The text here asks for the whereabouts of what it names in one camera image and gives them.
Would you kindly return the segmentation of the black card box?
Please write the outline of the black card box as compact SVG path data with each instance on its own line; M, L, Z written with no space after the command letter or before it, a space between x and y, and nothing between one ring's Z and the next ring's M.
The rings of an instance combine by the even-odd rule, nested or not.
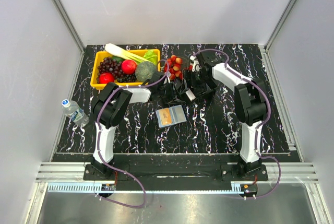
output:
M177 89L177 91L179 92L181 99L187 104L199 103L203 102L204 100L210 100L213 98L213 96L196 96L196 99L194 101L189 101L188 97L185 94L186 89L183 80L181 81L181 86Z

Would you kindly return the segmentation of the brown credit card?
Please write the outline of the brown credit card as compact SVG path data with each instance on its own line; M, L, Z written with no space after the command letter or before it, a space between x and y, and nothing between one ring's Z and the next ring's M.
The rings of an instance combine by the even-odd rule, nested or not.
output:
M169 108L159 109L156 111L160 127L165 127L173 123L171 111Z

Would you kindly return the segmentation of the black card holder wallet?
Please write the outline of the black card holder wallet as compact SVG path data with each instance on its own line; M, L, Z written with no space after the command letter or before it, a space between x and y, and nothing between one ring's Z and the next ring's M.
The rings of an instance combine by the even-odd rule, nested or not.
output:
M175 106L169 107L169 109L171 111L171 116L172 116L173 123L171 125L168 125L168 126L176 125L176 124L179 124L179 123L184 123L184 122L187 121L184 110L183 110L183 107L181 105L175 105Z

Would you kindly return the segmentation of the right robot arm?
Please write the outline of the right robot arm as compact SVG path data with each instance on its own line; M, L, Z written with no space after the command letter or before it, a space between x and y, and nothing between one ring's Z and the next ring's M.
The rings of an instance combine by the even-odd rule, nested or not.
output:
M216 81L234 91L234 111L242 125L241 160L234 173L249 180L261 168L260 139L263 125L270 119L271 107L262 80L250 78L235 71L228 64L199 63L183 71L183 79L190 100L204 97L216 89Z

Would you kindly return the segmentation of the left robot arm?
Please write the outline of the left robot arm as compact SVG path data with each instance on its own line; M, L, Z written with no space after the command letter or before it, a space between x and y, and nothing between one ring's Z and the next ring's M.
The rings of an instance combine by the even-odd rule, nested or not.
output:
M170 74L156 71L151 78L137 86L120 86L110 82L95 98L92 113L96 124L96 147L91 165L100 179L107 180L113 174L110 162L114 158L115 130L124 119L130 104L147 103L157 98L168 106L185 103L170 78Z

